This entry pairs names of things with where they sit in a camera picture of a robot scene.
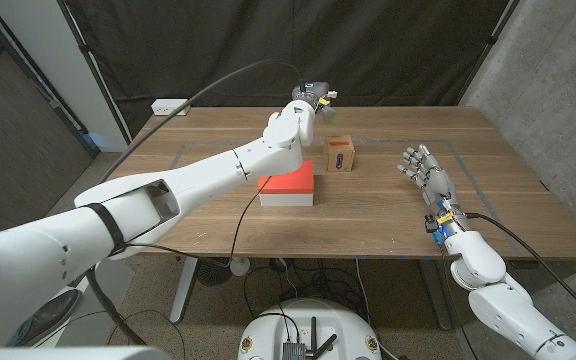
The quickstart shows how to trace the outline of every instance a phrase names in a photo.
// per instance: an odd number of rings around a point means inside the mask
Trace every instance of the table leg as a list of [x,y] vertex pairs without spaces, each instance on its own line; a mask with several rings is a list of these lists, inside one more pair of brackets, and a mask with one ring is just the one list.
[[195,271],[197,270],[198,264],[199,259],[196,258],[187,257],[184,261],[184,268],[181,270],[175,301],[172,303],[172,310],[170,311],[170,321],[175,325],[179,324],[184,317],[192,288],[195,285]]
[[426,283],[426,289],[428,295],[430,295],[432,308],[437,317],[437,326],[444,331],[450,330],[452,323],[450,321],[450,314],[448,313],[446,297],[444,296],[441,287],[439,273],[437,272],[437,266],[432,260],[419,260],[417,263],[419,264],[421,276],[424,278],[424,282]]

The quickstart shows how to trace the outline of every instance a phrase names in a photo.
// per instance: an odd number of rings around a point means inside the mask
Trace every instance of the small cardboard box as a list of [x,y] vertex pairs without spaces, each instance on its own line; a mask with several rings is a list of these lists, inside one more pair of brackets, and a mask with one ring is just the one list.
[[324,156],[327,171],[350,171],[352,161],[355,159],[355,147],[350,135],[326,136]]

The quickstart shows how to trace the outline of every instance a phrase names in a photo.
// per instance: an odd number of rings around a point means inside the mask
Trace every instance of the white cord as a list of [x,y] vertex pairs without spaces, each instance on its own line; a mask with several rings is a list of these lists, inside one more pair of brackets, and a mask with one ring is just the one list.
[[386,354],[390,355],[391,358],[395,359],[395,360],[399,360],[398,357],[396,357],[395,355],[393,355],[390,351],[388,351],[388,349],[386,349],[383,344],[379,344],[379,348],[381,349],[381,351],[385,352]]
[[290,285],[292,285],[292,288],[295,289],[295,298],[297,298],[297,287],[295,286],[295,284],[292,283],[292,281],[290,281],[290,279],[288,278],[288,267],[286,266],[286,280],[288,280],[288,283]]
[[292,281],[290,281],[290,279],[288,278],[288,264],[286,264],[286,261],[284,261],[284,259],[282,258],[278,258],[279,261],[284,265],[284,268],[286,269],[286,280],[288,280],[288,283],[290,285],[292,285],[292,288],[295,289],[295,297],[297,296],[297,287],[295,286],[295,284],[292,283]]
[[370,310],[368,310],[368,297],[366,296],[366,289],[364,288],[364,283],[361,281],[361,274],[359,273],[359,259],[355,258],[355,264],[357,265],[357,278],[359,279],[359,285],[361,285],[361,292],[364,293],[364,302],[366,303],[366,316],[368,318],[368,326],[370,325]]

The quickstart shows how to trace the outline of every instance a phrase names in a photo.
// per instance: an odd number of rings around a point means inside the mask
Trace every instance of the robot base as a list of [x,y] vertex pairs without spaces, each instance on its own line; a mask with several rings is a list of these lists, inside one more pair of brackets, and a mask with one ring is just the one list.
[[[337,335],[332,346],[324,351],[323,360],[381,360],[377,336],[368,323],[349,309],[320,298],[301,298],[281,303],[284,314],[299,328],[299,341],[312,349],[311,319],[316,318],[316,343],[321,347],[331,335]],[[279,313],[278,306],[262,314]],[[291,342],[296,342],[295,325],[286,319]],[[282,316],[263,316],[253,320],[241,336],[238,360],[283,359],[283,344],[288,341]]]

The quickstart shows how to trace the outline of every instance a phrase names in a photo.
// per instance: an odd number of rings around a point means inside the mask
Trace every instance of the cardboard box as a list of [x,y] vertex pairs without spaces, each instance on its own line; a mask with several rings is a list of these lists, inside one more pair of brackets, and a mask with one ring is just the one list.
[[355,159],[355,147],[350,135],[326,136],[324,156],[327,171],[350,171]]
[[304,161],[295,172],[275,175],[268,183],[266,180],[268,177],[264,176],[257,183],[261,206],[312,206],[315,191],[312,161]]

